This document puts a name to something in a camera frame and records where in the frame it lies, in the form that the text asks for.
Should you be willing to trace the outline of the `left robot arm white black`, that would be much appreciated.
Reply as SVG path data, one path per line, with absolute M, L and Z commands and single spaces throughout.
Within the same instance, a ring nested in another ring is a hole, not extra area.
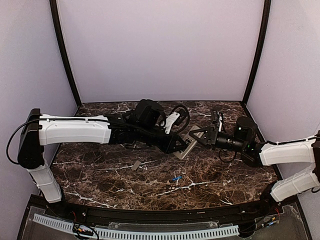
M 107 116 L 53 116 L 39 108 L 30 111 L 20 131 L 17 160 L 9 161 L 26 169 L 50 204 L 63 200 L 63 191 L 44 158 L 44 147 L 60 143 L 133 145 L 157 147 L 165 154 L 183 151 L 186 142 L 180 133 L 190 122 L 186 106 L 175 106 L 169 115 L 151 99 L 142 99 L 134 109 Z

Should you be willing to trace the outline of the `white remote control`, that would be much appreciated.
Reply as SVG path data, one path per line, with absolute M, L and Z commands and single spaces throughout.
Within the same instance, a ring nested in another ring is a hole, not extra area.
M 188 131 L 188 133 L 184 136 L 183 140 L 187 144 L 187 147 L 185 148 L 185 150 L 179 150 L 179 151 L 176 151 L 173 153 L 178 159 L 180 159 L 180 160 L 184 159 L 196 146 L 198 141 L 190 136 L 190 132 L 195 131 L 195 130 L 199 130 L 199 129 L 200 129 L 200 127 L 198 125 L 194 125 Z

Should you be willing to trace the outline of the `grey battery cover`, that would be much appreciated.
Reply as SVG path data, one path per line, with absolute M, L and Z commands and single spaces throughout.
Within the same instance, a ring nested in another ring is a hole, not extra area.
M 137 160 L 137 161 L 134 163 L 134 165 L 132 166 L 131 169 L 132 169 L 133 171 L 136 171 L 136 170 L 139 168 L 140 164 L 141 164 L 141 162 Z

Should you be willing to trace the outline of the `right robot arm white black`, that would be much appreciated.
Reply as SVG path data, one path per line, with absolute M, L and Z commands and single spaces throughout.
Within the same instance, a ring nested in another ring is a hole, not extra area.
M 294 175 L 267 186 L 260 198 L 281 202 L 291 196 L 320 186 L 320 135 L 285 142 L 256 142 L 257 124 L 249 117 L 236 120 L 233 134 L 216 126 L 191 130 L 189 135 L 206 147 L 240 153 L 248 166 L 259 168 L 287 163 L 308 163 L 309 166 Z

